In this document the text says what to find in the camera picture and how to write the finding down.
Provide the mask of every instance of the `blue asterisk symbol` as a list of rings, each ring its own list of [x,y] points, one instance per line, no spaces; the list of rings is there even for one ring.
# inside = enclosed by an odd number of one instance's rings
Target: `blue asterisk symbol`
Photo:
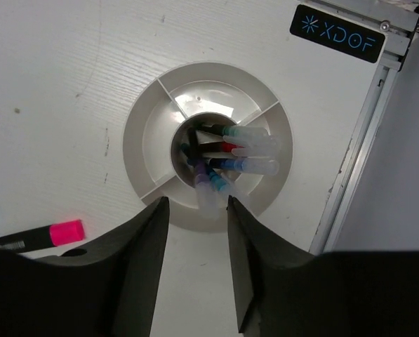
[[[306,15],[306,19],[301,22],[305,24],[305,26],[303,26],[303,29],[307,29],[306,33],[309,33],[310,30],[312,30],[312,33],[315,33],[315,28],[319,27],[318,25],[316,25],[318,20],[314,20],[314,16],[312,16],[309,19],[309,16]]]

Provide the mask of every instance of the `white table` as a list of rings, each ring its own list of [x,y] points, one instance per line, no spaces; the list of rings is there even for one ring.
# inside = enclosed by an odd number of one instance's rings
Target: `white table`
[[[121,153],[133,102],[170,68],[211,60],[256,75],[289,111],[289,188],[307,197],[281,195],[259,219],[308,249],[376,65],[291,36],[297,4],[0,1],[0,236],[80,218],[93,239],[142,210]],[[170,227],[152,336],[238,336],[226,233]]]

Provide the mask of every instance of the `white round tray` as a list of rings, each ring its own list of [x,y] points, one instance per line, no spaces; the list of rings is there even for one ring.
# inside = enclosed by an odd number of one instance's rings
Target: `white round tray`
[[[220,212],[221,218],[215,221],[199,215],[190,172],[179,150],[185,129],[196,120],[263,126],[281,138],[276,176],[232,175],[237,187],[250,195],[252,212],[260,215],[288,177],[293,154],[291,127],[282,105],[266,85],[239,68],[220,63],[176,68],[139,95],[123,139],[126,172],[136,193],[146,204],[161,195],[169,197],[174,225],[204,232],[226,229],[226,212]],[[199,134],[199,140],[212,138]],[[220,202],[219,206],[225,208],[226,204]]]

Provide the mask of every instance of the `gray floor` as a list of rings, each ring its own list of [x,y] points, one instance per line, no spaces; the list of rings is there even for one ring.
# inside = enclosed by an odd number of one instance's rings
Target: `gray floor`
[[[419,250],[419,39],[413,42],[336,250]]]

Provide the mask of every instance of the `black label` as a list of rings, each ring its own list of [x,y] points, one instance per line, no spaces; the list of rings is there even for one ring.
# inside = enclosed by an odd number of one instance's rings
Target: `black label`
[[[385,41],[382,33],[304,5],[296,8],[291,34],[371,63]]]

